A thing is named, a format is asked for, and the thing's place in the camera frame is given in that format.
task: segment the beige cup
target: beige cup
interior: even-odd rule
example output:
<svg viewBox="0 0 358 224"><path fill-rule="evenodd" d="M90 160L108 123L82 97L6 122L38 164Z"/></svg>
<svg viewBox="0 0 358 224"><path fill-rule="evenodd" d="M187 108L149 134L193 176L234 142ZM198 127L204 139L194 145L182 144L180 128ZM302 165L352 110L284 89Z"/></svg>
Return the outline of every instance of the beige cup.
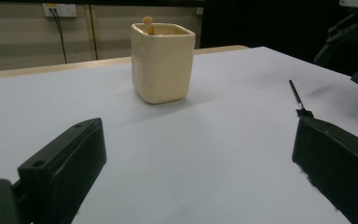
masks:
<svg viewBox="0 0 358 224"><path fill-rule="evenodd" d="M141 98L161 104L186 97L196 35L175 24L154 23L149 35L142 23L131 27L132 84Z"/></svg>

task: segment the wall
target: wall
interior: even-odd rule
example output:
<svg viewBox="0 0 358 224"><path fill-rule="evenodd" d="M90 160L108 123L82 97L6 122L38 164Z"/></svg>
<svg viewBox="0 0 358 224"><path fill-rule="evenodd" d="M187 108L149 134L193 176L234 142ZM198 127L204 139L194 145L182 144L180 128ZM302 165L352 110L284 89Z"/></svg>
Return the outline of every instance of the wall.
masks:
<svg viewBox="0 0 358 224"><path fill-rule="evenodd" d="M196 15L196 8L88 8L77 5L76 18L61 18L68 63L91 61L96 54L99 59L130 56L131 24L142 22L146 15L155 22L176 23L192 30L197 35L196 48L200 45L202 16ZM42 5L0 3L0 70L60 63L64 58L58 29L53 18L45 17Z"/></svg>

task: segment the table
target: table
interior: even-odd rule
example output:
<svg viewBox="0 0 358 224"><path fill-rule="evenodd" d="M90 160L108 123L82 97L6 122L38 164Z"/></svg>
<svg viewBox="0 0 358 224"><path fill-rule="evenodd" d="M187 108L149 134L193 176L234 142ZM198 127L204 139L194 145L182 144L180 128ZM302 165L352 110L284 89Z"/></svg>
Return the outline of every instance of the table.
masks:
<svg viewBox="0 0 358 224"><path fill-rule="evenodd" d="M291 161L288 82L315 118L358 136L349 77L267 48L215 51L195 56L184 100L149 105L129 63L33 71L0 72L0 178L102 118L107 164L74 223L349 223Z"/></svg>

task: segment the black cable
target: black cable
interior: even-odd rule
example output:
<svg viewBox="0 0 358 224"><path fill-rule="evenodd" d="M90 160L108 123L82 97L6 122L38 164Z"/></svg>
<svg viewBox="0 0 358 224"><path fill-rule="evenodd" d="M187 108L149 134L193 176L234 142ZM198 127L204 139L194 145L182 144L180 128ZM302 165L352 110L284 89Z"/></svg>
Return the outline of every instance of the black cable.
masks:
<svg viewBox="0 0 358 224"><path fill-rule="evenodd" d="M63 45L63 35L62 35L62 27L61 27L61 22L60 22L60 17L58 16L57 13L57 9L53 8L53 9L49 9L50 12L53 14L54 20L57 24L57 28L58 28L58 32L60 34L60 38L61 38L61 45L62 45L62 52L63 52L63 58L65 59L65 63L68 63L66 61L66 52L65 52L65 46Z"/></svg>

